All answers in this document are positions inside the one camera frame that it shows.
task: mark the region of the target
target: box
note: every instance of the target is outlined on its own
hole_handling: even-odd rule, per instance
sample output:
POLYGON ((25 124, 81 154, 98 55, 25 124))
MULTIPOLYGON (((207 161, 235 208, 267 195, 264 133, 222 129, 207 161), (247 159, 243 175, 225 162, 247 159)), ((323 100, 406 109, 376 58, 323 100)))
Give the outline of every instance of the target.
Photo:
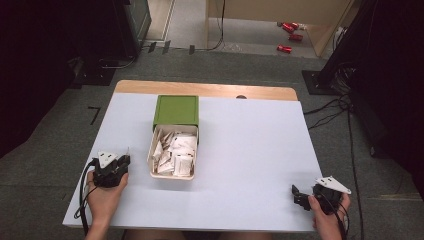
POLYGON ((193 125, 199 127, 199 97, 159 95, 153 130, 157 124, 193 125))
POLYGON ((194 178, 196 159, 197 159, 197 144, 195 146, 194 157, 193 157, 193 167, 190 172, 190 176, 181 177, 181 176, 173 176, 173 175, 161 175, 154 172, 154 158, 153 153, 155 152, 156 144, 159 139, 172 131, 181 131, 184 133, 191 133, 196 138, 199 136, 199 129, 197 126, 192 125, 156 125, 155 130, 153 132, 152 142, 150 143, 149 155, 147 157, 147 164, 149 166, 150 175, 154 178, 167 178, 167 179, 180 179, 180 180, 192 180, 194 178))
POLYGON ((153 137, 150 144, 147 163, 150 175, 154 178, 192 180, 196 165, 197 145, 193 157, 190 176, 162 175, 154 172, 153 154, 159 139, 169 132, 180 131, 193 134, 199 144, 199 97, 185 95, 159 95, 153 120, 153 137))

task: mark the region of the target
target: black cable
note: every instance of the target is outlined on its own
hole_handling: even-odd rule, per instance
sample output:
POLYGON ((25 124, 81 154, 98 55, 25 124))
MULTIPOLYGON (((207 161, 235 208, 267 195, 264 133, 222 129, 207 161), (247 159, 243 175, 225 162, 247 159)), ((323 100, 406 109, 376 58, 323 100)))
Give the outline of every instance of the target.
POLYGON ((105 67, 105 66, 102 66, 102 64, 101 64, 102 61, 105 61, 105 59, 102 58, 102 59, 99 59, 99 64, 100 64, 100 67, 103 68, 103 69, 122 69, 122 68, 126 68, 129 65, 131 65, 134 62, 134 60, 135 60, 135 57, 132 57, 131 60, 130 60, 130 62, 127 63, 127 64, 125 64, 125 65, 120 65, 120 66, 116 66, 116 67, 108 67, 108 66, 105 67))
POLYGON ((218 43, 213 48, 208 49, 197 49, 197 51, 213 51, 217 49, 221 44, 224 42, 224 15, 225 15, 225 0, 222 4, 222 12, 221 12, 221 26, 218 24, 218 28, 221 30, 221 38, 219 39, 218 43))
POLYGON ((350 155, 352 157, 352 170, 353 170, 353 180, 355 182, 355 188, 356 188, 356 197, 358 199, 358 209, 359 209, 359 223, 361 228, 361 240, 365 239, 364 236, 364 219, 362 216, 362 205, 361 205, 361 197, 359 194, 359 186, 358 186, 358 177, 356 175, 356 167, 355 167, 355 155, 353 151, 353 134, 352 134, 352 126, 350 123, 350 111, 347 111, 347 123, 349 126, 349 138, 350 138, 350 155))
POLYGON ((312 125, 311 127, 309 127, 308 128, 308 130, 311 130, 311 129, 313 129, 313 128, 317 128, 317 127, 319 127, 319 126, 322 126, 322 125, 325 125, 325 124, 327 124, 327 123, 329 123, 329 122, 331 122, 334 118, 336 118, 337 116, 339 116, 340 114, 342 114, 344 111, 346 111, 346 110, 348 110, 349 109, 349 104, 346 102, 346 101, 344 101, 344 100, 342 100, 342 98, 343 97, 345 97, 345 96, 347 96, 347 94, 344 94, 344 95, 341 95, 338 99, 333 99, 333 100, 331 100, 329 103, 327 103, 327 104, 325 104, 324 106, 322 106, 322 107, 320 107, 320 108, 317 108, 317 109, 315 109, 315 110, 312 110, 312 111, 309 111, 309 112, 305 112, 304 113, 304 115, 307 115, 307 114, 311 114, 311 113, 317 113, 317 112, 319 112, 319 111, 321 111, 321 110, 323 110, 323 109, 325 109, 325 108, 329 108, 329 107, 335 107, 335 106, 329 106, 331 103, 333 103, 333 102, 338 102, 338 107, 340 108, 340 109, 342 109, 340 112, 338 112, 338 113, 335 113, 335 114, 331 114, 331 115, 329 115, 329 116, 326 116, 326 117, 324 117, 324 118, 322 118, 322 119, 320 119, 320 120, 318 120, 314 125, 312 125))
POLYGON ((336 102, 336 101, 337 101, 337 99, 333 99, 333 100, 331 100, 330 102, 326 103, 324 106, 322 106, 322 107, 320 107, 320 108, 317 108, 317 109, 314 109, 314 110, 311 110, 311 111, 308 111, 308 112, 304 112, 304 113, 303 113, 303 115, 308 115, 308 114, 312 114, 312 113, 317 113, 317 112, 319 112, 319 111, 321 111, 321 110, 323 110, 323 109, 325 109, 325 108, 329 107, 329 105, 330 105, 330 104, 332 104, 333 102, 336 102))
POLYGON ((327 123, 329 123, 329 122, 331 122, 333 119, 335 119, 336 117, 338 117, 340 114, 342 114, 344 111, 346 111, 346 110, 341 110, 340 112, 338 112, 338 113, 335 113, 335 114, 331 114, 331 115, 329 115, 329 116, 326 116, 325 118, 322 118, 322 119, 320 119, 320 120, 318 120, 314 125, 312 125, 311 127, 309 127, 308 128, 308 130, 311 130, 311 129, 313 129, 313 128, 317 128, 317 127, 320 127, 320 126, 322 126, 322 125, 325 125, 325 124, 327 124, 327 123), (324 122, 324 123, 321 123, 321 124, 319 124, 320 122, 322 122, 322 121, 324 121, 325 119, 327 119, 327 118, 330 118, 328 121, 326 121, 326 122, 324 122))
POLYGON ((339 98, 336 98, 336 99, 331 100, 330 102, 324 104, 324 106, 322 106, 320 108, 317 108, 317 109, 314 109, 314 110, 311 110, 311 111, 308 111, 308 112, 304 112, 303 115, 309 115, 309 114, 312 114, 312 113, 317 113, 317 112, 319 112, 321 110, 324 110, 325 108, 340 107, 340 102, 341 101, 344 102, 345 104, 347 104, 345 101, 342 100, 343 97, 345 97, 345 96, 347 96, 347 94, 342 94, 342 95, 340 95, 339 98), (332 104, 333 102, 336 102, 336 101, 338 102, 338 105, 336 105, 336 106, 329 106, 330 104, 332 104))
POLYGON ((85 207, 86 207, 86 204, 85 204, 85 202, 86 202, 86 200, 87 200, 87 198, 88 198, 88 195, 90 195, 90 193, 92 193, 94 190, 96 190, 97 189, 97 187, 95 187, 94 189, 92 189, 88 194, 87 194, 87 196, 85 196, 84 198, 83 198, 83 195, 84 195, 84 187, 85 187, 85 184, 84 184, 84 182, 85 182, 85 178, 86 178, 86 176, 87 176, 87 172, 88 172, 88 169, 91 167, 91 166, 94 166, 94 160, 92 160, 91 162, 89 162, 88 164, 87 164, 87 166, 84 168, 84 171, 83 171, 83 173, 82 173, 82 176, 81 176, 81 181, 80 181, 80 196, 79 196, 79 208, 77 209, 77 211, 75 212, 75 214, 74 214, 74 218, 75 219, 77 219, 77 218, 79 218, 79 217, 81 217, 81 221, 82 221, 82 225, 83 225, 83 228, 84 228, 84 233, 85 233, 85 235, 87 235, 87 233, 88 233, 88 223, 87 223, 87 218, 86 218, 86 216, 85 216, 85 207))
POLYGON ((333 211, 334 215, 336 215, 337 223, 339 225, 340 234, 342 235, 342 240, 346 240, 347 239, 347 233, 346 233, 346 230, 344 228, 344 224, 343 224, 342 220, 340 219, 339 214, 337 214, 337 210, 334 209, 334 207, 331 204, 331 202, 327 199, 327 197, 324 194, 322 194, 321 191, 318 190, 318 192, 321 194, 322 197, 324 197, 324 199, 327 201, 328 205, 331 207, 331 210, 333 211))
POLYGON ((345 211, 344 214, 346 215, 347 218, 347 228, 346 228, 346 236, 349 235, 349 228, 350 228, 350 217, 349 214, 347 213, 347 210, 345 207, 343 207, 343 205, 341 203, 339 203, 340 207, 343 208, 343 210, 345 211))

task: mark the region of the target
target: gray carpet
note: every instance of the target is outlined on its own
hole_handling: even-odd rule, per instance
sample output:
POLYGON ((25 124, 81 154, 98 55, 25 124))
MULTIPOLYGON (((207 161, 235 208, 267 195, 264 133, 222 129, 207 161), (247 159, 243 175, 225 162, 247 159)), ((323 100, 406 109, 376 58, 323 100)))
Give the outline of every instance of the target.
MULTIPOLYGON (((121 79, 222 83, 292 87, 304 111, 334 97, 310 96, 301 70, 320 70, 324 60, 290 56, 263 56, 160 49, 125 69, 117 70, 111 86, 69 89, 44 117, 31 138, 0 159, 0 239, 82 239, 82 229, 62 226, 70 198, 95 140, 114 86, 121 79), (90 125, 95 110, 99 116, 90 125)), ((306 116, 308 126, 337 111, 306 116)), ((410 175, 390 159, 369 156, 369 143, 351 115, 355 163, 362 201, 365 239, 423 239, 424 205, 421 199, 385 199, 382 195, 416 193, 410 175)), ((360 239, 356 190, 350 159, 347 114, 310 130, 324 176, 332 175, 352 189, 348 239, 360 239)), ((122 230, 111 230, 119 239, 122 230)), ((191 239, 210 235, 188 233, 191 239)), ((316 233, 277 233, 274 239, 319 239, 316 233)))

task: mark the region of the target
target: white table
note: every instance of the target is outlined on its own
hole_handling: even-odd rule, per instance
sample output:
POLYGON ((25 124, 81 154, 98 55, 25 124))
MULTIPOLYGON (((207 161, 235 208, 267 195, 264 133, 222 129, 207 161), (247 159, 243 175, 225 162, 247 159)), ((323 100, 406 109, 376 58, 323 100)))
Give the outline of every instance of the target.
MULTIPOLYGON (((155 179, 147 155, 157 95, 115 92, 89 156, 130 148, 129 183, 111 222, 120 228, 313 231, 291 185, 311 193, 322 177, 300 102, 199 98, 192 181, 155 179)), ((77 186, 63 224, 74 219, 77 186)), ((91 215, 87 210, 88 222, 91 215)))

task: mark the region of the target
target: person's hand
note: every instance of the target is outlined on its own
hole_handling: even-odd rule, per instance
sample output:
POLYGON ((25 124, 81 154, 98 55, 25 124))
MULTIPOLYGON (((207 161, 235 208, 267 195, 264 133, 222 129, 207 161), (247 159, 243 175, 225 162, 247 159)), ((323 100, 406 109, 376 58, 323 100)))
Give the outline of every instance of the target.
MULTIPOLYGON (((314 211, 315 217, 313 218, 314 224, 313 227, 317 229, 322 240, 339 240, 342 239, 339 224, 337 217, 334 214, 326 215, 319 205, 318 200, 314 196, 308 197, 309 204, 311 205, 312 210, 314 211)), ((349 195, 346 193, 342 194, 341 205, 346 209, 349 208, 350 199, 349 195)), ((338 208, 337 214, 340 217, 340 220, 344 219, 345 210, 342 207, 338 208)))
MULTIPOLYGON (((88 195, 92 224, 86 239, 105 239, 109 223, 118 208, 121 193, 128 183, 128 173, 122 176, 119 186, 113 188, 98 187, 88 195)), ((93 172, 87 174, 89 192, 96 186, 93 182, 93 172)))

